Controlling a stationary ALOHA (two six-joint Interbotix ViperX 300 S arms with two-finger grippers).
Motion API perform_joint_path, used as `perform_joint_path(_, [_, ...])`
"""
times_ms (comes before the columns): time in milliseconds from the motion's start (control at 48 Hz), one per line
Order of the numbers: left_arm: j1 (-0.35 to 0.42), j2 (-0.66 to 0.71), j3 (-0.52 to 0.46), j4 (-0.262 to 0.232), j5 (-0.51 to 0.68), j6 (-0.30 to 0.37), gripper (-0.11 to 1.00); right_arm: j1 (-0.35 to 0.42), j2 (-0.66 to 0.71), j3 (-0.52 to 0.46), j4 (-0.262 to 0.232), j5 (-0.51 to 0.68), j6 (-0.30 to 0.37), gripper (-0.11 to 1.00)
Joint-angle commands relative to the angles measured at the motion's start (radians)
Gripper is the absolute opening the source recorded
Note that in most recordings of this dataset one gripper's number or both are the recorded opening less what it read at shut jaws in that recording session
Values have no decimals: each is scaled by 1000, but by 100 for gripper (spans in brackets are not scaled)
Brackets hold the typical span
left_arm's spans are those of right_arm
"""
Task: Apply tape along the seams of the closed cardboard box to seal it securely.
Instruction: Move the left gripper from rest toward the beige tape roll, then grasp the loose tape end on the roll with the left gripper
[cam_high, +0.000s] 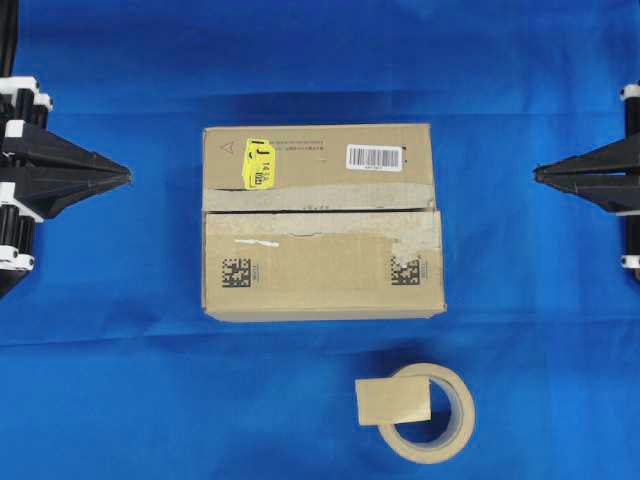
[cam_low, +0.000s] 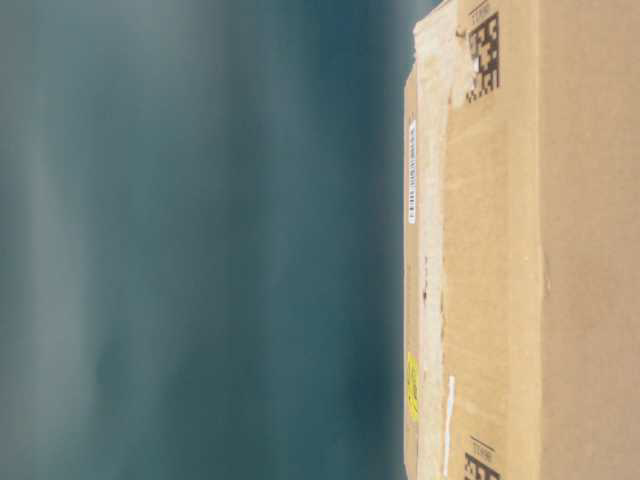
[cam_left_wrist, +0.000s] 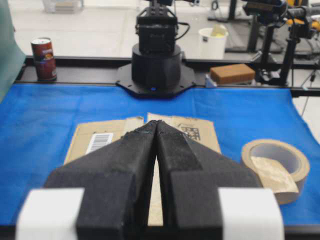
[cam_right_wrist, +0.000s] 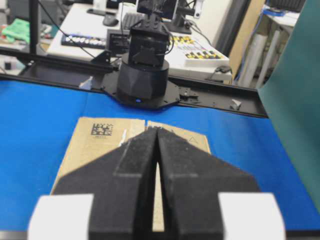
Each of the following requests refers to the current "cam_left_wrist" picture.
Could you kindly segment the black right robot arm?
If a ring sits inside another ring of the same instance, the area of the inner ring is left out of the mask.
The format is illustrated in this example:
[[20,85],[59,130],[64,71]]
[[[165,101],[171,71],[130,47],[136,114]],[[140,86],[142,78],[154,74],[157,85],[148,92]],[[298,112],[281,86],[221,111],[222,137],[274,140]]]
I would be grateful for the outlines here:
[[[119,85],[138,96],[171,97],[190,87],[182,64],[179,21],[170,0],[151,0],[136,17],[138,43]],[[282,240],[283,218],[273,192],[253,170],[156,121],[162,240]]]

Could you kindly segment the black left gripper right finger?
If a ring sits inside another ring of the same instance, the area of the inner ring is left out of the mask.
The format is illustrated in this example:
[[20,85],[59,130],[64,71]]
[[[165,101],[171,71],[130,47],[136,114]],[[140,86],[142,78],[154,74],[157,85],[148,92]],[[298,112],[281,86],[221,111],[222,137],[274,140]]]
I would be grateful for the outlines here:
[[282,240],[274,194],[248,167],[159,121],[164,225],[175,240]]

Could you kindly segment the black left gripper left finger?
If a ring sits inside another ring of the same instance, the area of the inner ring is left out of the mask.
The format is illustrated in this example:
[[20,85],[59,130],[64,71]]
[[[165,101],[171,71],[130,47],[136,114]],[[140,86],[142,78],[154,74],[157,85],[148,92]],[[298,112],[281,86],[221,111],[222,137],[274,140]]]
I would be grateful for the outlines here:
[[19,212],[18,240],[123,240],[148,223],[155,120],[54,169]]

